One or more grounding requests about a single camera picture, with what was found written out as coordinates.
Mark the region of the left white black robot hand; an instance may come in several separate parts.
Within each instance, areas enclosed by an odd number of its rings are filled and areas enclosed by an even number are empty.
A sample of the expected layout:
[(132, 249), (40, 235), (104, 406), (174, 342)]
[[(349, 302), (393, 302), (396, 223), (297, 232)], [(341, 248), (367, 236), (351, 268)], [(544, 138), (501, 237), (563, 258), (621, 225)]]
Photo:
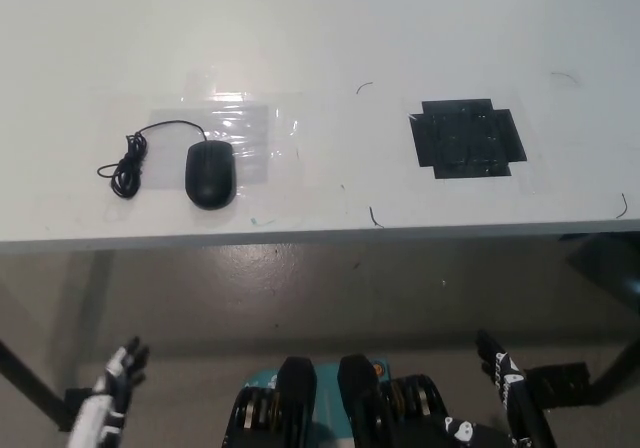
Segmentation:
[(150, 350), (139, 337), (119, 347), (82, 402), (66, 443), (68, 448), (121, 445), (134, 390), (145, 379)]

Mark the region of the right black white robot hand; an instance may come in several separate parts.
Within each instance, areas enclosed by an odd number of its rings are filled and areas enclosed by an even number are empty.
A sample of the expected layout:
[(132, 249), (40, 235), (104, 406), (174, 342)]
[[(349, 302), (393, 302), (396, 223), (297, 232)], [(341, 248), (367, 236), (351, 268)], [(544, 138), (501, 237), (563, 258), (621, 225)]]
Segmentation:
[(478, 331), (475, 344), (482, 370), (490, 377), (505, 410), (510, 432), (446, 417), (441, 422), (445, 438), (455, 447), (556, 447), (549, 424), (534, 401), (527, 378), (511, 355), (485, 330)]

